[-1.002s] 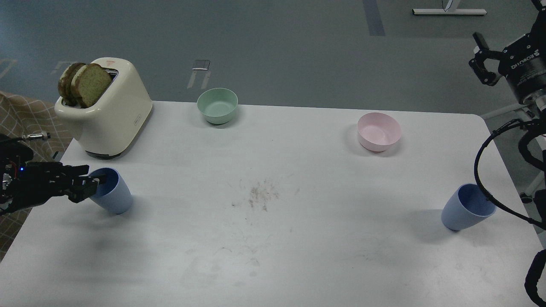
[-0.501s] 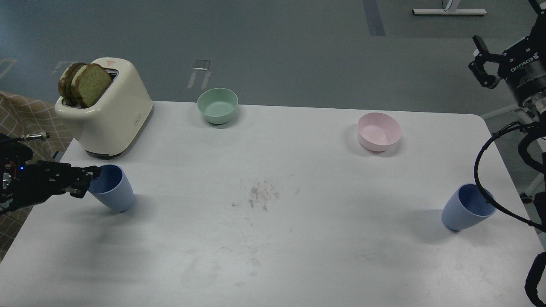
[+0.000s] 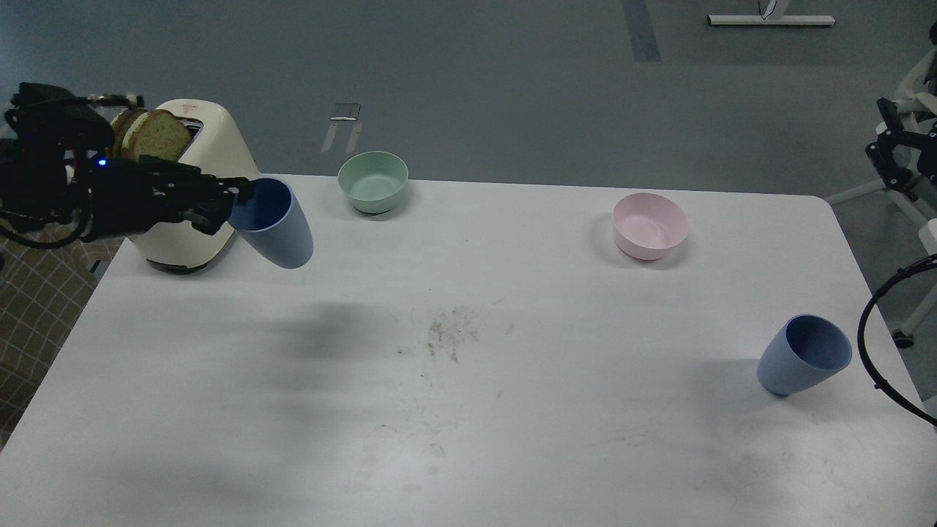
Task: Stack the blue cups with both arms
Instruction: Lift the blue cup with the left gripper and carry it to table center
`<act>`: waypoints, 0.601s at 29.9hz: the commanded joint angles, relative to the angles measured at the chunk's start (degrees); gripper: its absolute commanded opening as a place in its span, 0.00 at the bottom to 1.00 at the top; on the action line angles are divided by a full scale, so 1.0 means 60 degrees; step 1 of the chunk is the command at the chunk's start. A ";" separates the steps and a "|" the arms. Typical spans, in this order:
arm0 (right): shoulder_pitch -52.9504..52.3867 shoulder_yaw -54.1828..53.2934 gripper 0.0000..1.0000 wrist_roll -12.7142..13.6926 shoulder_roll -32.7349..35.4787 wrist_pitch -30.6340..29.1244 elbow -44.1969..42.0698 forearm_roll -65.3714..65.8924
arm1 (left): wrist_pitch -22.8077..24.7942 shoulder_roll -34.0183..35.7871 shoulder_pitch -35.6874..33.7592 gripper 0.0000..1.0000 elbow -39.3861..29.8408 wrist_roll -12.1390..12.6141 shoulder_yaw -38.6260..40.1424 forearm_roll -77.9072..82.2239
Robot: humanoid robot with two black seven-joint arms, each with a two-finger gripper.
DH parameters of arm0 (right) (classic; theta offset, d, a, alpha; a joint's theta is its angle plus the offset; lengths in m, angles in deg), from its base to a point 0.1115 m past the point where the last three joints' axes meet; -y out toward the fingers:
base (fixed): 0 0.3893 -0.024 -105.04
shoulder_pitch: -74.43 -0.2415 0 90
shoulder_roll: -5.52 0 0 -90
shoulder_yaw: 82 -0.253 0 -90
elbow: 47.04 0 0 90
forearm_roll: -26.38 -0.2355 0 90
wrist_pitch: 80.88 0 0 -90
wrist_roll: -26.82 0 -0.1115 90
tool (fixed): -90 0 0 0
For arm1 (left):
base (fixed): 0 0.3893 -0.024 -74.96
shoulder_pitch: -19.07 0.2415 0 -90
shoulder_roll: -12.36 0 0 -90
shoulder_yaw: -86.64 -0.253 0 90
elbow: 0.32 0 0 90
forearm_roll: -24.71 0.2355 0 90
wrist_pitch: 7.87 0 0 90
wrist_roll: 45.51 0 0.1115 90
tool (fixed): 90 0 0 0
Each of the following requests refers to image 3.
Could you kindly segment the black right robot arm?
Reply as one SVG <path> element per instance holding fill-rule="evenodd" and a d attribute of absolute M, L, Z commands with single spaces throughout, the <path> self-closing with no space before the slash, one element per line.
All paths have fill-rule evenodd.
<path fill-rule="evenodd" d="M 935 184 L 936 23 L 928 30 L 931 48 L 897 84 L 876 100 L 881 123 L 876 140 L 865 147 L 886 190 L 916 203 L 916 186 Z"/>

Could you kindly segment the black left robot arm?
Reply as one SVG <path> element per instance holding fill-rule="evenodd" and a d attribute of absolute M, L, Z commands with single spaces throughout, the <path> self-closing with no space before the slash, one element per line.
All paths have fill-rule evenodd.
<path fill-rule="evenodd" d="M 190 223 L 213 236 L 252 178 L 219 177 L 183 163 L 193 138 L 173 113 L 137 94 L 78 97 L 22 83 L 4 112 L 2 236 L 28 249 L 137 236 Z"/>

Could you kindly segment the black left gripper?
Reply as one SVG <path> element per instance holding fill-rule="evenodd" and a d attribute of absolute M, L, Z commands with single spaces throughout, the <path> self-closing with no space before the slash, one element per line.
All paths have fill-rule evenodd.
<path fill-rule="evenodd" d="M 194 165 L 143 157 L 96 157 L 75 167 L 73 184 L 83 242 L 137 236 L 160 223 L 190 223 L 214 236 L 238 200 L 251 200 L 255 181 L 217 177 Z"/>

